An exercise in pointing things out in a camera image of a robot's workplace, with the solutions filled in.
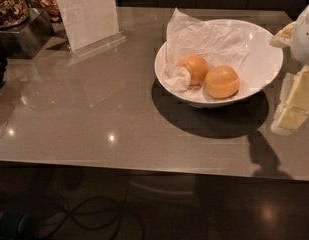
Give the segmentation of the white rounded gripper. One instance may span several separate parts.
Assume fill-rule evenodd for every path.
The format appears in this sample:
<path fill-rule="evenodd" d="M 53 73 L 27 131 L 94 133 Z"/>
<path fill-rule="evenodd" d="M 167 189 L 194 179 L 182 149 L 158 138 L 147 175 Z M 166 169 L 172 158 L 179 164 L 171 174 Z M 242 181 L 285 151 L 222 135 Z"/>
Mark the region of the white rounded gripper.
<path fill-rule="evenodd" d="M 279 30 L 269 43 L 277 48 L 290 46 L 294 58 L 305 65 L 297 74 L 285 75 L 271 125 L 273 133 L 288 136 L 309 118 L 309 4 L 295 22 Z"/>

